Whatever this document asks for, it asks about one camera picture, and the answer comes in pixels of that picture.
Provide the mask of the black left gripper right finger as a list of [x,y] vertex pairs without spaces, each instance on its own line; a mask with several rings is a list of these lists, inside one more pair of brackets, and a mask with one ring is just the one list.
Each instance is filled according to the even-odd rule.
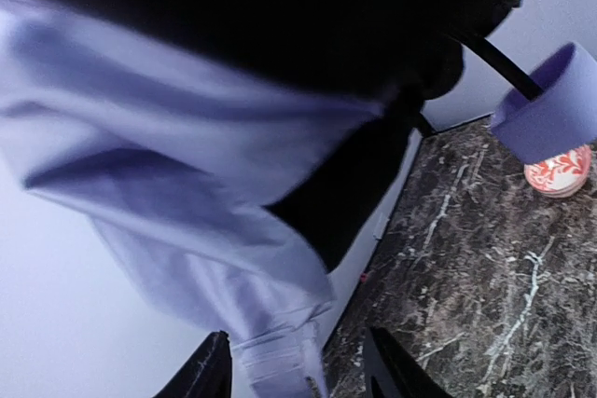
[[381,327],[369,327],[363,344],[367,398],[451,398]]

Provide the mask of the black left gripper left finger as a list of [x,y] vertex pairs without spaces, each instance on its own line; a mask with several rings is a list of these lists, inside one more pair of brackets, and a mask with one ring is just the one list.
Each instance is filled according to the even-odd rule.
[[230,398],[232,357],[229,335],[212,332],[155,398]]

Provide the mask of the lavender folding umbrella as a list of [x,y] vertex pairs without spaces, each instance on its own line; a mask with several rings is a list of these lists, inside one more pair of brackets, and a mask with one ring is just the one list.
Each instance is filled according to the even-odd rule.
[[1,145],[86,214],[160,310],[229,335],[258,397],[326,396],[330,273],[465,49],[510,84],[491,128],[533,164],[596,136],[596,63],[525,73],[521,0],[1,0]]

